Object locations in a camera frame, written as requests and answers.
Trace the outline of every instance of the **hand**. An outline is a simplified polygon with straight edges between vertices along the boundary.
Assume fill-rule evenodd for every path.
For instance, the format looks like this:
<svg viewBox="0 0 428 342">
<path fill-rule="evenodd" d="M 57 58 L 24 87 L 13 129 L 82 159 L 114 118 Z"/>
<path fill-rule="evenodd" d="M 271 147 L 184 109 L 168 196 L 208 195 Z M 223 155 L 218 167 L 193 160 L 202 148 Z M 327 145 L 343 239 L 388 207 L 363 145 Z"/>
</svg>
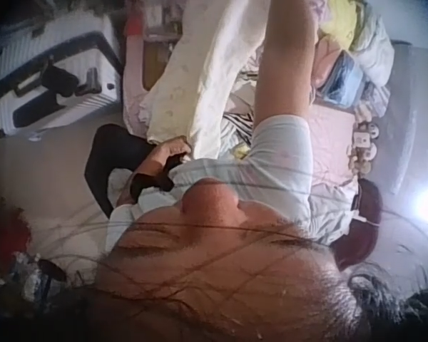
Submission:
<svg viewBox="0 0 428 342">
<path fill-rule="evenodd" d="M 186 155 L 192 152 L 192 148 L 187 142 L 187 138 L 184 136 L 176 137 L 170 140 L 162 142 L 158 147 L 165 151 L 168 157 L 175 155 Z"/>
</svg>

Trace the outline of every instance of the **white shirt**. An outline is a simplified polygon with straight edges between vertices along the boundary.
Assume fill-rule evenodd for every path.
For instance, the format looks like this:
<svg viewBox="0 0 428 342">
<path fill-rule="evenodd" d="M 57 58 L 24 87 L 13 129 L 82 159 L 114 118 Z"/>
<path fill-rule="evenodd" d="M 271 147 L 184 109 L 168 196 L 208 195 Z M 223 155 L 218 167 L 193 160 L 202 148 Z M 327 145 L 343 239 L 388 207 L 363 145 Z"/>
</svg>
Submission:
<svg viewBox="0 0 428 342">
<path fill-rule="evenodd" d="M 240 200 L 272 207 L 306 230 L 309 237 L 319 238 L 319 232 L 310 224 L 312 147 L 309 125 L 303 118 L 278 115 L 261 122 L 254 131 L 250 154 L 242 161 L 194 160 L 171 170 L 169 177 L 175 184 L 171 192 L 146 189 L 138 204 L 114 209 L 106 238 L 107 252 L 141 215 L 173 205 L 188 188 L 207 177 L 229 184 Z"/>
</svg>

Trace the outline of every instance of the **suitcase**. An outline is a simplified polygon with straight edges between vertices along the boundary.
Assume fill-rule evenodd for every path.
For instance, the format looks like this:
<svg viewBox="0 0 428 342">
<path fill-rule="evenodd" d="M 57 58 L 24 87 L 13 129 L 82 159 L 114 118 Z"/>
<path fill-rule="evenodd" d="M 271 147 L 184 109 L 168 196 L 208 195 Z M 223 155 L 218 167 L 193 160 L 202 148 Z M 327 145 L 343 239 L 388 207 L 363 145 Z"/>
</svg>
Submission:
<svg viewBox="0 0 428 342">
<path fill-rule="evenodd" d="M 11 39 L 0 55 L 0 135 L 69 125 L 119 104 L 122 72 L 111 20 L 91 11 Z"/>
</svg>

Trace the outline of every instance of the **beige floor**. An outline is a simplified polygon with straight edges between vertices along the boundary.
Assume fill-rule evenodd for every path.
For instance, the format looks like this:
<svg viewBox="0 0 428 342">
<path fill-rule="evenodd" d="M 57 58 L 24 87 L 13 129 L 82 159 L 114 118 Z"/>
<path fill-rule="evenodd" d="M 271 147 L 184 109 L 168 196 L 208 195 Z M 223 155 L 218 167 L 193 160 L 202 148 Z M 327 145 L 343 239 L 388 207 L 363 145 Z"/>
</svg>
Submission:
<svg viewBox="0 0 428 342">
<path fill-rule="evenodd" d="M 96 128 L 120 123 L 116 113 L 47 132 L 40 142 L 0 139 L 0 194 L 24 210 L 30 250 L 70 274 L 91 274 L 103 253 L 106 217 L 83 178 Z"/>
</svg>

